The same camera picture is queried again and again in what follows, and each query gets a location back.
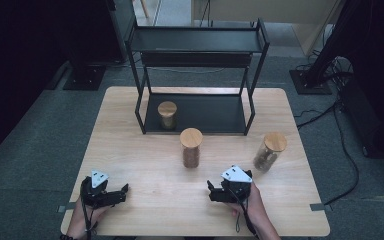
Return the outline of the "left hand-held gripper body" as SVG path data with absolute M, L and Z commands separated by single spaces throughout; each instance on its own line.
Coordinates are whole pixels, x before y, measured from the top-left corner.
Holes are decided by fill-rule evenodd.
M 109 176 L 103 172 L 92 170 L 81 184 L 80 196 L 83 203 L 92 208 L 111 206 L 109 194 L 106 192 Z

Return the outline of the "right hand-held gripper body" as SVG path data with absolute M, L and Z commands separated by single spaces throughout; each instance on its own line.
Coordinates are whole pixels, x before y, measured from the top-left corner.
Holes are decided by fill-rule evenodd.
M 225 170 L 221 177 L 221 186 L 225 195 L 223 202 L 241 203 L 250 196 L 252 172 L 244 171 L 237 165 L 232 165 Z

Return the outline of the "glass jar dark chunky contents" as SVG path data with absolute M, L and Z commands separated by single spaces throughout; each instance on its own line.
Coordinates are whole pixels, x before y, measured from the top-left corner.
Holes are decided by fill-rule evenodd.
M 262 173 L 268 172 L 286 147 L 287 139 L 282 133 L 267 133 L 254 157 L 254 167 Z

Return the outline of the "tall glass jar brown contents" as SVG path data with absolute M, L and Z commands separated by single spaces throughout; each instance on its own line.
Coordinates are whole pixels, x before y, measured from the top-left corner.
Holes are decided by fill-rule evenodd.
M 203 135 L 196 128 L 187 128 L 181 132 L 182 159 L 186 168 L 197 168 L 199 166 L 202 141 Z

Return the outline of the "black metal two-tier shelf rack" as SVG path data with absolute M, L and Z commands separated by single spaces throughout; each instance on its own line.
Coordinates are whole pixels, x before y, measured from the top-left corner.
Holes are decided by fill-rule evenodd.
M 128 55 L 138 53 L 142 63 L 143 75 L 139 76 L 135 61 L 130 61 L 138 92 L 135 115 L 144 134 L 165 131 L 158 112 L 165 101 L 177 106 L 174 132 L 195 127 L 209 134 L 248 133 L 255 116 L 254 90 L 270 46 L 261 19 L 249 28 L 144 27 L 132 23 L 124 45 Z M 235 68 L 244 73 L 238 89 L 229 93 L 155 92 L 148 75 L 150 67 Z

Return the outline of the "short glass jar wooden lid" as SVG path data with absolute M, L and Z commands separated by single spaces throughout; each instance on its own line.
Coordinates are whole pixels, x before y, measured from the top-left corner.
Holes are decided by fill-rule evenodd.
M 164 101 L 159 104 L 158 114 L 163 129 L 174 129 L 176 127 L 177 105 L 172 101 Z

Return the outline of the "person's right hand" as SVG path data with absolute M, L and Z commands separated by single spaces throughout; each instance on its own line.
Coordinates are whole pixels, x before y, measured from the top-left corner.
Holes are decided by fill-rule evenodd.
M 251 184 L 247 214 L 253 225 L 259 225 L 269 220 L 262 201 L 260 190 L 254 183 Z

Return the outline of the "person's left hand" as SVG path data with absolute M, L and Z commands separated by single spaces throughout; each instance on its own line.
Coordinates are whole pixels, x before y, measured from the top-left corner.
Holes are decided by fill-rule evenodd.
M 81 199 L 78 199 L 66 234 L 75 240 L 87 240 L 86 230 L 99 222 L 109 209 L 109 206 L 96 210 L 89 206 L 83 207 Z

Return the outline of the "black box case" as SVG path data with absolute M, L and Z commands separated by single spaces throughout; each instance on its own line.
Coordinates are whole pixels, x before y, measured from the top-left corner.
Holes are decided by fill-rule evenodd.
M 376 115 L 357 81 L 349 81 L 340 91 L 340 97 L 361 140 L 363 155 L 384 159 L 384 119 Z

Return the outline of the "dark curtain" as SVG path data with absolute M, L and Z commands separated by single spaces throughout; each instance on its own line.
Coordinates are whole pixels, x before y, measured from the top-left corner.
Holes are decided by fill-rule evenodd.
M 0 0 L 0 144 L 65 63 L 109 59 L 105 0 Z

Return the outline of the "beige wooden cabinet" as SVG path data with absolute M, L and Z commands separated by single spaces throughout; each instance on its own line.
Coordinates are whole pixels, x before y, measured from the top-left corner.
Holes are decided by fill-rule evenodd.
M 204 18 L 213 21 L 291 24 L 303 53 L 308 56 L 333 24 L 345 0 L 191 0 L 191 23 Z

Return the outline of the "black stand base plate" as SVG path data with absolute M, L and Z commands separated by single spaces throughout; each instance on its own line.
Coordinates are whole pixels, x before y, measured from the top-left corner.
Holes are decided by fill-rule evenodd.
M 105 66 L 87 66 L 84 70 L 72 69 L 64 90 L 96 91 L 105 74 Z
M 289 71 L 296 92 L 299 95 L 331 95 L 332 91 L 327 83 L 311 85 L 304 70 Z

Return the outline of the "black slanted stand post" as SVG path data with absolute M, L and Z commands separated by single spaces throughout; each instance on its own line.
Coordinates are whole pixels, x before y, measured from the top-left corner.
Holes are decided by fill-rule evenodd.
M 324 73 L 338 56 L 348 58 L 370 35 L 373 7 L 376 0 L 346 0 L 331 36 L 316 61 L 309 68 L 311 85 L 326 81 Z

